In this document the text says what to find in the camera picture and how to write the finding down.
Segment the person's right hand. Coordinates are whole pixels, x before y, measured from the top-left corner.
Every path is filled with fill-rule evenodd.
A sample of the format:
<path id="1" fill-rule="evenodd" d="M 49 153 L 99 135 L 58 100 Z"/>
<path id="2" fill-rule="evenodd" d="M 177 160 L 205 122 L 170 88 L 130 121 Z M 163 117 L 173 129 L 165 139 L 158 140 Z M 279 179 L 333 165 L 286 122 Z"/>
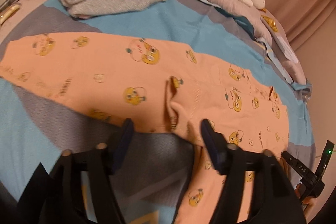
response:
<path id="1" fill-rule="evenodd" d="M 304 184 L 299 183 L 296 185 L 294 192 L 299 200 L 301 199 L 301 196 L 303 195 L 304 191 L 305 191 Z M 316 198 L 314 198 L 313 196 L 307 196 L 303 200 L 301 200 L 301 203 L 303 204 L 303 213 L 307 217 L 311 213 L 313 207 L 315 206 Z"/>

